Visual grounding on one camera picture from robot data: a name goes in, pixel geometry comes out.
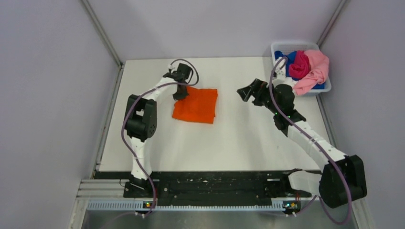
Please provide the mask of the orange t shirt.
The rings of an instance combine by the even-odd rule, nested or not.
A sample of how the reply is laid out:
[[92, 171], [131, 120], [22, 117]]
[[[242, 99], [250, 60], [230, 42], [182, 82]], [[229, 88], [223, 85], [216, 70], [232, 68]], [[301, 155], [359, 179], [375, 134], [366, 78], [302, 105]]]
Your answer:
[[176, 101], [172, 118], [185, 122], [213, 124], [218, 97], [217, 89], [187, 87], [188, 96]]

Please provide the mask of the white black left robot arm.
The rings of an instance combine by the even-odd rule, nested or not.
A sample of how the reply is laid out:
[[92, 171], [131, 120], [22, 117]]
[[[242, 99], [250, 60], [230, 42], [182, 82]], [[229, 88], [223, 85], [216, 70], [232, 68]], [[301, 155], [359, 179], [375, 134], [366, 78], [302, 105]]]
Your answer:
[[147, 145], [157, 130], [158, 104], [168, 97], [175, 101], [189, 94], [187, 84], [196, 74], [190, 64], [170, 65], [158, 83], [141, 95], [130, 95], [121, 128], [121, 137], [132, 154], [132, 170], [126, 183], [126, 198], [152, 198], [155, 194], [151, 179], [150, 156]]

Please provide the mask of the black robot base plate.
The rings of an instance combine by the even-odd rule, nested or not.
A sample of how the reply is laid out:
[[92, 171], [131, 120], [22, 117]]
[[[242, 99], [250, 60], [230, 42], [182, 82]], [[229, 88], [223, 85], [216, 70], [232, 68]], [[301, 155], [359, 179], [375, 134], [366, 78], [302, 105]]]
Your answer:
[[[310, 193], [288, 188], [285, 180], [288, 172], [291, 171], [152, 172], [156, 194], [144, 198], [143, 207], [150, 209], [153, 201], [155, 208], [268, 207], [276, 198], [310, 198]], [[126, 183], [129, 177], [129, 172], [96, 172], [94, 176], [122, 179]]]

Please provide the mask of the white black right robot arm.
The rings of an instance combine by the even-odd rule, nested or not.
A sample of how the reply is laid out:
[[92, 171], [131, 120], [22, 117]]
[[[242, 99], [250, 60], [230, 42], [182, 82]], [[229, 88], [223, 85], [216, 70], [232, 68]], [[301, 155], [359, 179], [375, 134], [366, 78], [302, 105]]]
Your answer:
[[253, 97], [253, 105], [264, 106], [274, 114], [274, 124], [287, 138], [295, 142], [316, 163], [320, 173], [295, 169], [280, 183], [287, 197], [298, 191], [317, 195], [330, 208], [367, 196], [364, 163], [357, 155], [349, 156], [332, 146], [294, 108], [295, 95], [291, 86], [274, 86], [255, 79], [237, 90], [244, 102]]

